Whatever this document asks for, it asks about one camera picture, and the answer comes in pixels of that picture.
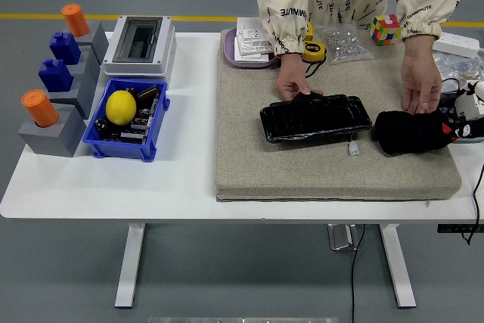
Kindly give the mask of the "person's left hand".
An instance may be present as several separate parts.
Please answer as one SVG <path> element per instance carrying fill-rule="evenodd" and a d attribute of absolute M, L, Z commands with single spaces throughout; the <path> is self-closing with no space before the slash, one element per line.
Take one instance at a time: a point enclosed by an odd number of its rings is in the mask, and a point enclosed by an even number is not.
<path fill-rule="evenodd" d="M 402 109 L 412 115 L 432 113 L 441 94 L 442 79 L 431 54 L 405 54 L 402 61 Z"/>

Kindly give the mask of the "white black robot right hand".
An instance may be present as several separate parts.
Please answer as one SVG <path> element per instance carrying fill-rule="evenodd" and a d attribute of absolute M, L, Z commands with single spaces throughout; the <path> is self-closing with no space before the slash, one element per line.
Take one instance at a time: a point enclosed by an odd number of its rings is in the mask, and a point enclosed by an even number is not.
<path fill-rule="evenodd" d="M 441 102 L 465 120 L 483 117 L 483 81 L 447 78 L 442 81 Z"/>

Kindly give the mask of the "person's right hand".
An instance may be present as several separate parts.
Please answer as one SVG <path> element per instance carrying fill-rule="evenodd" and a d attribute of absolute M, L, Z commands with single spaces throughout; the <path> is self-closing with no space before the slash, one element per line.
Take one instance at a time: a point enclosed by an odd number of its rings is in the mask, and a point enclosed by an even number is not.
<path fill-rule="evenodd" d="M 310 95 L 311 93 L 324 95 L 322 90 L 310 87 L 304 69 L 292 66 L 281 66 L 275 81 L 275 89 L 282 101 L 291 101 L 299 93 L 303 95 Z"/>

